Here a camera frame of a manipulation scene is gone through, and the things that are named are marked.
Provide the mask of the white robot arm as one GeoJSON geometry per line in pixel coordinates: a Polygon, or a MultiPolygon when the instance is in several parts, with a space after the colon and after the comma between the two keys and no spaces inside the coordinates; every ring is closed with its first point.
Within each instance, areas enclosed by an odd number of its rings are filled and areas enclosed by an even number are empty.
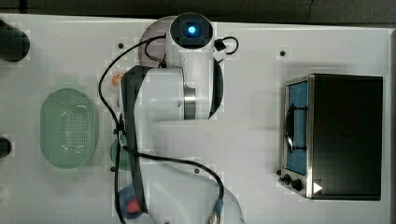
{"type": "Polygon", "coordinates": [[[131,185],[118,192],[128,224],[245,224],[241,206],[217,173],[154,145],[157,124],[212,119],[223,96],[214,53],[225,47],[208,18],[186,12],[165,26],[158,66],[136,65],[120,82],[121,150],[131,185]]]}

